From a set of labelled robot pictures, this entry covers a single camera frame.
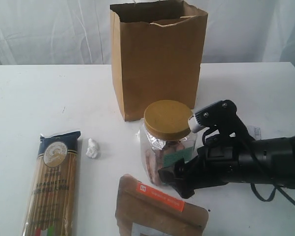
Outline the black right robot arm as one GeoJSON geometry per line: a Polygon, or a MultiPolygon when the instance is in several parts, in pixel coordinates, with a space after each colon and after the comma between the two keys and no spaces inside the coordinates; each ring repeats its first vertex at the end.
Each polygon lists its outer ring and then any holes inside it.
{"type": "Polygon", "coordinates": [[[179,159],[158,171],[161,181],[182,198],[190,198],[196,189],[228,183],[270,184],[274,180],[280,187],[295,189],[295,136],[250,143],[265,174],[238,138],[221,140],[214,135],[208,143],[198,148],[197,156],[189,162],[179,159]]]}

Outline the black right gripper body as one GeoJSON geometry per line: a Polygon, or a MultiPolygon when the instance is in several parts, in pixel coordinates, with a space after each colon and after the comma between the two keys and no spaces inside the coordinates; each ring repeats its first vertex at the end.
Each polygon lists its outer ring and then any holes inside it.
{"type": "Polygon", "coordinates": [[[197,186],[208,188],[240,182],[240,150],[241,144],[235,137],[208,137],[205,145],[197,150],[200,158],[200,177],[197,186]]]}

